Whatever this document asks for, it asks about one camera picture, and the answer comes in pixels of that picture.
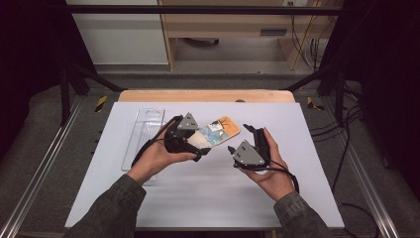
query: white cabinet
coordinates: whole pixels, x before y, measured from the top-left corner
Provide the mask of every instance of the white cabinet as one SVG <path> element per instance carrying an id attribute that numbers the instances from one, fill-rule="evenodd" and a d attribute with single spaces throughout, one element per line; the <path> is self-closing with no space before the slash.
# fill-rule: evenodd
<path id="1" fill-rule="evenodd" d="M 156 0 L 66 0 L 75 5 L 157 5 Z M 95 65 L 168 64 L 159 14 L 73 14 Z"/>

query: person's left hand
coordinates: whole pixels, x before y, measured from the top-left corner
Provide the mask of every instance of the person's left hand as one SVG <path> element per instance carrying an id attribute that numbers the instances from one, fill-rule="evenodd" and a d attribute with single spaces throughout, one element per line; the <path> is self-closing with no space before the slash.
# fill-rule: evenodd
<path id="1" fill-rule="evenodd" d="M 140 159 L 127 172 L 127 175 L 134 179 L 138 184 L 143 185 L 152 176 L 161 172 L 167 166 L 192 160 L 196 157 L 192 153 L 169 153 L 164 147 L 164 130 L 157 140 L 145 150 Z"/>

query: floor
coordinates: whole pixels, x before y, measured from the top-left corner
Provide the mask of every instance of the floor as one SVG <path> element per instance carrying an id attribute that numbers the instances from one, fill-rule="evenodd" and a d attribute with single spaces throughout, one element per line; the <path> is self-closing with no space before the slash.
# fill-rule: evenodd
<path id="1" fill-rule="evenodd" d="M 98 67 L 101 75 L 127 88 L 264 88 L 279 89 L 291 85 L 312 71 L 305 62 L 297 70 L 289 70 L 278 44 L 273 40 L 220 39 L 217 46 L 208 42 L 180 41 L 173 70 L 154 65 Z M 118 92 L 87 79 L 91 90 L 82 97 L 80 111 L 67 132 L 63 144 L 41 180 L 36 197 L 31 200 L 24 217 L 18 222 L 21 237 L 61 237 L 71 203 L 89 166 L 97 142 L 100 140 L 112 103 Z M 319 82 L 314 81 L 294 92 L 301 104 L 311 134 L 322 134 L 324 126 L 334 122 L 328 112 L 330 98 L 316 93 Z M 353 90 L 360 86 L 348 82 Z M 71 92 L 72 102 L 79 100 Z M 98 100 L 107 95 L 100 112 L 95 112 Z M 345 98 L 345 107 L 357 106 L 352 95 Z M 59 88 L 53 87 L 34 96 L 31 112 L 15 144 L 0 165 L 0 224 L 6 224 L 18 205 L 28 184 L 45 158 L 54 136 L 59 130 Z M 314 136 L 317 153 L 330 184 L 338 172 L 344 144 L 341 130 Z M 420 203 L 406 185 L 400 173 L 387 169 L 382 153 L 363 118 L 350 126 L 351 145 L 364 166 L 371 182 L 395 227 L 397 237 L 420 237 Z M 360 186 L 349 154 L 337 182 L 335 195 L 346 228 L 356 237 L 373 237 L 376 228 L 370 215 L 368 198 Z M 334 230 L 335 237 L 355 237 L 343 230 Z"/>

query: finger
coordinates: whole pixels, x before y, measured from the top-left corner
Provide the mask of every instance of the finger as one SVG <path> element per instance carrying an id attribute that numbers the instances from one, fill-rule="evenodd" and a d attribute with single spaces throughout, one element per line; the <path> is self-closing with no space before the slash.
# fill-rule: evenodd
<path id="1" fill-rule="evenodd" d="M 158 135 L 157 139 L 162 140 L 164 138 L 164 135 L 166 134 L 167 128 L 169 128 L 173 123 L 175 123 L 174 121 L 172 121 L 169 125 L 167 125 L 166 129 L 164 129 L 164 131 L 162 131 L 160 133 L 160 135 Z"/>
<path id="2" fill-rule="evenodd" d="M 265 135 L 266 141 L 268 142 L 269 145 L 269 154 L 271 155 L 271 159 L 280 163 L 282 162 L 280 153 L 278 151 L 278 145 L 277 143 L 274 141 L 274 139 L 272 138 L 271 134 L 269 133 L 267 128 L 263 129 L 263 133 Z"/>
<path id="3" fill-rule="evenodd" d="M 170 154 L 170 160 L 173 163 L 189 161 L 189 160 L 195 159 L 196 157 L 197 155 L 193 153 L 187 153 L 187 152 Z"/>

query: metal bracket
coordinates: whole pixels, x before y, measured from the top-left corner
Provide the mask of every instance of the metal bracket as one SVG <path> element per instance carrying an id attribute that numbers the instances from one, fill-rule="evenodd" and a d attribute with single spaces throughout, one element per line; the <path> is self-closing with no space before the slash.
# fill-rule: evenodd
<path id="1" fill-rule="evenodd" d="M 187 113 L 181 122 L 179 122 L 177 129 L 179 130 L 197 130 L 198 125 L 191 113 Z"/>
<path id="2" fill-rule="evenodd" d="M 265 163 L 264 159 L 247 140 L 244 140 L 241 145 L 239 145 L 232 156 L 235 161 L 244 166 L 260 166 Z"/>

